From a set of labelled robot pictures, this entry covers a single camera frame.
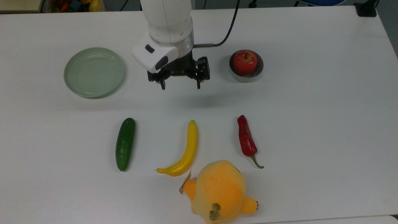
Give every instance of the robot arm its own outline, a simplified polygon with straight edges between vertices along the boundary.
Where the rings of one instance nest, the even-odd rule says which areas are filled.
[[[193,48],[190,0],[141,0],[148,32],[133,57],[151,73],[187,55]]]
[[[133,48],[133,57],[148,71],[149,81],[160,83],[170,76],[188,76],[200,82],[210,79],[206,57],[194,61],[190,0],[141,0],[148,31]]]

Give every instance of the green plate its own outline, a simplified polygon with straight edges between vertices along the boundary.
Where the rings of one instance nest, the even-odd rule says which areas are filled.
[[[73,56],[65,67],[68,88],[82,97],[105,96],[115,90],[125,73],[122,59],[113,51],[95,47]]]

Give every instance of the banana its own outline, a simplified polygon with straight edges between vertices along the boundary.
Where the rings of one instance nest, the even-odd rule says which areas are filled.
[[[187,130],[187,147],[185,148],[184,155],[174,165],[167,168],[158,168],[158,173],[165,173],[172,177],[183,174],[192,165],[196,156],[196,149],[198,146],[198,130],[194,120],[190,120]]]

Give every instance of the yellow plush toy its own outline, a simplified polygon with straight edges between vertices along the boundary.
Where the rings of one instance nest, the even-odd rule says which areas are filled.
[[[187,180],[183,190],[193,211],[206,224],[229,222],[240,214],[253,214],[258,203],[245,195],[246,181],[229,161],[219,160],[205,166],[197,180]]]

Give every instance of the plush toy foot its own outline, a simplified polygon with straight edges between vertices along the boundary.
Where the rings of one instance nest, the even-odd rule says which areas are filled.
[[[258,202],[248,196],[243,198],[242,207],[240,208],[241,214],[251,215],[258,209]]]

